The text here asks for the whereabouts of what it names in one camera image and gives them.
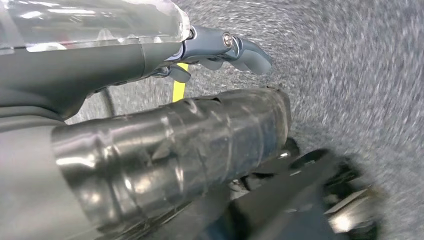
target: gray plastic body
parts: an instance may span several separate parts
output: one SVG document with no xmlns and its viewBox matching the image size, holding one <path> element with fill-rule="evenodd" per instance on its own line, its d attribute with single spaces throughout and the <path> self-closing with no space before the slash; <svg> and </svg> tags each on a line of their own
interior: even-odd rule
<svg viewBox="0 0 424 240">
<path fill-rule="evenodd" d="M 59 121 L 34 116 L 9 118 L 38 123 L 0 133 L 0 239 L 88 240 L 92 227 L 57 168 L 51 131 Z"/>
<path fill-rule="evenodd" d="M 290 125 L 272 88 L 70 126 L 1 117 L 0 239 L 111 239 L 275 158 Z"/>
<path fill-rule="evenodd" d="M 129 44 L 45 52 L 15 49 L 14 54 L 0 55 L 0 108 L 39 107 L 67 119 L 78 112 L 87 95 L 148 76 L 180 46 Z"/>
</svg>

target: metal screw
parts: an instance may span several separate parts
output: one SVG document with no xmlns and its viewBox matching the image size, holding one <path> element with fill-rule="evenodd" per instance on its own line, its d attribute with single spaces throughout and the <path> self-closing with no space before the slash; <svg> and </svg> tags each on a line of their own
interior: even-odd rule
<svg viewBox="0 0 424 240">
<path fill-rule="evenodd" d="M 224 35 L 222 36 L 223 41 L 224 41 L 224 46 L 226 48 L 231 48 L 233 46 L 233 37 L 229 34 L 229 33 L 224 33 Z"/>
</svg>

